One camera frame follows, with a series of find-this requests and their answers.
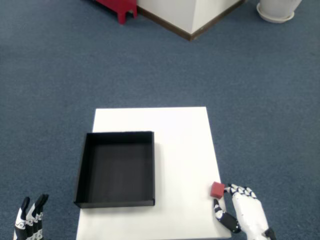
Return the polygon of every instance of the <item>white flower pot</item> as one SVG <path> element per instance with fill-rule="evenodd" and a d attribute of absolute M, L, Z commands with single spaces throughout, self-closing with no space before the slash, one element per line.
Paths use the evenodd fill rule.
<path fill-rule="evenodd" d="M 273 23 L 284 23 L 292 19 L 302 0 L 260 0 L 257 11 L 260 16 Z"/>

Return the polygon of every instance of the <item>white platform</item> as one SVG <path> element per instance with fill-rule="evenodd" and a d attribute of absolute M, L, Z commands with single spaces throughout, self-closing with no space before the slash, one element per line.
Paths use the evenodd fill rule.
<path fill-rule="evenodd" d="M 125 131 L 154 132 L 155 206 L 81 209 L 76 239 L 230 238 L 212 208 L 220 176 L 206 108 L 96 110 L 93 132 Z"/>

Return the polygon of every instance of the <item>black tray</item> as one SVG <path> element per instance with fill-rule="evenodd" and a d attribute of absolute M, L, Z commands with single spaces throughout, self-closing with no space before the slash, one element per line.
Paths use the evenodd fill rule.
<path fill-rule="evenodd" d="M 74 203 L 80 208 L 154 206 L 154 133 L 88 133 Z"/>

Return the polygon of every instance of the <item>robotic hand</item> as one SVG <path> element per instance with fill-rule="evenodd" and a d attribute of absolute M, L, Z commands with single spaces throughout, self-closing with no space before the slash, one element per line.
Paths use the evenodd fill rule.
<path fill-rule="evenodd" d="M 242 230 L 246 233 L 248 240 L 276 240 L 274 231 L 268 226 L 261 202 L 249 187 L 229 184 L 224 192 L 232 196 L 237 219 L 224 212 L 218 200 L 214 199 L 215 217 L 220 223 L 233 233 L 239 233 Z"/>
<path fill-rule="evenodd" d="M 30 198 L 27 196 L 19 208 L 14 225 L 13 240 L 44 240 L 42 235 L 43 206 L 49 195 L 42 194 L 27 213 Z"/>

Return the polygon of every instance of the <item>gray carpet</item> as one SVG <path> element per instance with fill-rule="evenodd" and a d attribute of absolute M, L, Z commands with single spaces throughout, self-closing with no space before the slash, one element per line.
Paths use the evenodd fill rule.
<path fill-rule="evenodd" d="M 95 108 L 177 106 L 207 106 L 222 181 L 255 190 L 278 239 L 320 238 L 320 1 L 285 24 L 256 4 L 188 42 L 88 0 L 1 1 L 0 238 L 41 193 L 45 236 L 76 238 Z"/>

